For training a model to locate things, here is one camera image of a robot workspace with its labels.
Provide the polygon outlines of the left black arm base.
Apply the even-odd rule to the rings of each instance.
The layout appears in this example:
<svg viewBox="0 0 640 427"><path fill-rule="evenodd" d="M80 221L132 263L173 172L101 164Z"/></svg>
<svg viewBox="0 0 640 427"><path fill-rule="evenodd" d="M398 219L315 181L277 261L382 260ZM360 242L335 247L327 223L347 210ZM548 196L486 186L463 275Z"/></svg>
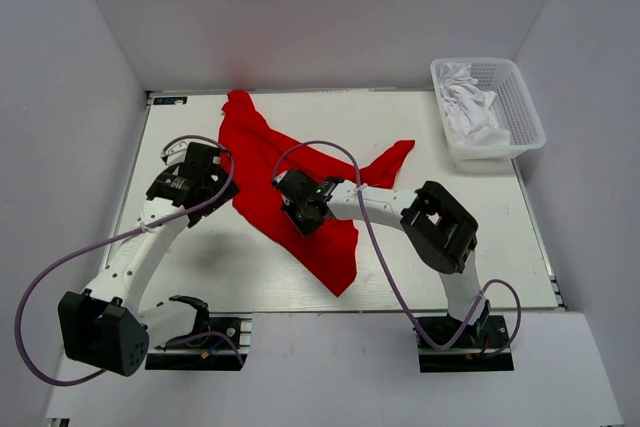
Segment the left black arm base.
<svg viewBox="0 0 640 427"><path fill-rule="evenodd" d="M190 296L172 296L139 313L149 334L147 371L239 372L247 360L252 316L213 313Z"/></svg>

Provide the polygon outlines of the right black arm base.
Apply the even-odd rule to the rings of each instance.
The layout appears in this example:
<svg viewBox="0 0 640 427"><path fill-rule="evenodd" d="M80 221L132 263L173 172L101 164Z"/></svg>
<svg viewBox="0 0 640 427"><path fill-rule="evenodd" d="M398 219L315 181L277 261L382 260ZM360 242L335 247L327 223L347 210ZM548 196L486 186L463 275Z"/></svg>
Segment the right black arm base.
<svg viewBox="0 0 640 427"><path fill-rule="evenodd" d="M514 361L507 347L496 354L509 340L509 332L502 315L490 315L478 336L463 333L445 351L433 349L416 334L419 371L431 373L511 372Z"/></svg>

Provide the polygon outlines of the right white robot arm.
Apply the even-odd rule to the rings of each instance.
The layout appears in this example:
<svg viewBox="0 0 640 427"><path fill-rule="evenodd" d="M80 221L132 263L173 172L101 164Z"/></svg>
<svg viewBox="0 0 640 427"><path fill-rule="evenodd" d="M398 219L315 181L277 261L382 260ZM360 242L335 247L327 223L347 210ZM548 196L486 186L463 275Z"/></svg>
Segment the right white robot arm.
<svg viewBox="0 0 640 427"><path fill-rule="evenodd" d="M282 196L282 210L304 236L330 220L370 221L404 232L444 288L447 315L437 324L435 342L454 339L453 347L471 348L486 336L490 303L475 265L478 223L441 184L427 181L415 191L400 191L340 177L317 182L291 169L278 174L272 185Z"/></svg>

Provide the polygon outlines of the red t shirt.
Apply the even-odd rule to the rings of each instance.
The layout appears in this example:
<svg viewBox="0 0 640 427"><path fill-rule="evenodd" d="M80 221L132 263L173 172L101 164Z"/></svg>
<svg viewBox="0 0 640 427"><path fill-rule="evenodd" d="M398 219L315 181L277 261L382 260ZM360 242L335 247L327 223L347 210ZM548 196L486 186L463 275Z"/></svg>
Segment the red t shirt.
<svg viewBox="0 0 640 427"><path fill-rule="evenodd" d="M231 151L233 182L239 193L233 207L253 227L280 244L306 267L332 294L340 296L355 280L359 233L351 220L317 222L327 209L304 220L294 204L285 205L272 183L272 174L293 173L285 192L296 200L316 198L318 185L329 177L355 180L354 167L304 146L278 159L299 142L272 129L257 111L250 95L241 90L227 94L218 140Z"/></svg>

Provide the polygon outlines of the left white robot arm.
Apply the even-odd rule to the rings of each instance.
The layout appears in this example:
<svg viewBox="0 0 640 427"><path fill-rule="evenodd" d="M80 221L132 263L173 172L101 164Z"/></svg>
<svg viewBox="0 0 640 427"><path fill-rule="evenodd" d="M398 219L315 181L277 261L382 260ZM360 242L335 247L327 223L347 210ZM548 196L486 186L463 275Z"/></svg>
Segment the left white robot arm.
<svg viewBox="0 0 640 427"><path fill-rule="evenodd" d="M177 237L238 193L221 163L225 153L194 141L163 150L166 167L145 193L134 235L120 241L82 292L67 292L58 304L69 359L128 377L151 348L199 346L211 337L203 300L173 295L149 309L140 304Z"/></svg>

